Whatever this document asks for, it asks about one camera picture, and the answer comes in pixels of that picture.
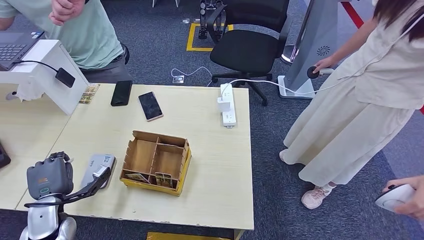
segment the red floor stripe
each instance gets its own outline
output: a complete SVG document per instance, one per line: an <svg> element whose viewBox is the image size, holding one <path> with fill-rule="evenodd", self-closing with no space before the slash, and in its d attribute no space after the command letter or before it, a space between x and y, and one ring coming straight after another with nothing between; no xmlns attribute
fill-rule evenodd
<svg viewBox="0 0 424 240"><path fill-rule="evenodd" d="M364 21L359 16L357 11L354 9L352 4L350 2L341 2L341 5L343 5L344 9L346 10L349 17L352 19L353 23L356 25L356 27L359 29L363 24ZM424 114L424 106L421 108L421 113Z"/></svg>

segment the sticker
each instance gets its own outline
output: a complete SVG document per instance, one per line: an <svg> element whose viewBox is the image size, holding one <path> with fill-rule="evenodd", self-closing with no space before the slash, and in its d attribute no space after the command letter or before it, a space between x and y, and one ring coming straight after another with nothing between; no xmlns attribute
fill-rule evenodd
<svg viewBox="0 0 424 240"><path fill-rule="evenodd" d="M104 160L103 160L103 163L104 164L108 164L108 163L110 163L110 161L111 161L111 157L110 156L104 156Z"/></svg>

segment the light wooden table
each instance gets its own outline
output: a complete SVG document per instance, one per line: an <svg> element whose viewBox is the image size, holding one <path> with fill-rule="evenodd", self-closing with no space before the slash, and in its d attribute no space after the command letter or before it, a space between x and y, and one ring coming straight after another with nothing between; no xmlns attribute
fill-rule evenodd
<svg viewBox="0 0 424 240"><path fill-rule="evenodd" d="M222 126L217 106L219 88L133 85L127 106L112 107L115 85L102 84L89 105L80 104L52 152L74 158L74 190L92 154L117 158L108 187L95 196L65 206L71 215L154 223L254 229L252 164L247 89L234 89L237 125ZM147 122L138 96L153 91L164 117ZM119 176L132 131L187 138L192 159L180 197L126 187ZM18 210L33 202L28 192Z"/></svg>
<svg viewBox="0 0 424 240"><path fill-rule="evenodd" d="M69 116L46 95L21 102L6 100L16 84L0 84L0 143L11 158L0 168L0 208L15 209L27 190L27 168L49 154Z"/></svg>

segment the beige dress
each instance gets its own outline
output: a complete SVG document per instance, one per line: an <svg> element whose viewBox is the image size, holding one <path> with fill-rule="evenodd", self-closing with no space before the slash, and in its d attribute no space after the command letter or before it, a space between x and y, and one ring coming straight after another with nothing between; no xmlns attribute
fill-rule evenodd
<svg viewBox="0 0 424 240"><path fill-rule="evenodd" d="M380 23L321 89L343 82L318 92L291 127L283 159L305 165L302 180L347 184L423 106L424 39L398 40L423 5L418 0L387 29Z"/></svg>

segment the office chair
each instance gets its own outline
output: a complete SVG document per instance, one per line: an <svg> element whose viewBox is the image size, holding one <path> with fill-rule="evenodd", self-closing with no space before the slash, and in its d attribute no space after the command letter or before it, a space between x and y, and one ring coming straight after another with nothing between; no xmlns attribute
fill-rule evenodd
<svg viewBox="0 0 424 240"><path fill-rule="evenodd" d="M250 79L266 77L273 79L269 73L274 60L279 59L286 45L292 21L287 16L289 0L227 0L226 5L219 6L207 20L207 31L215 43L210 53L210 60L218 65L235 70L233 73L214 74L212 82L219 78ZM224 34L219 38L215 34L217 19L225 14ZM279 38L249 30L232 30L225 32L228 25L248 24L262 26L279 33ZM245 85L246 81L237 81L234 87ZM268 100L253 83L247 84L262 98L262 105Z"/></svg>

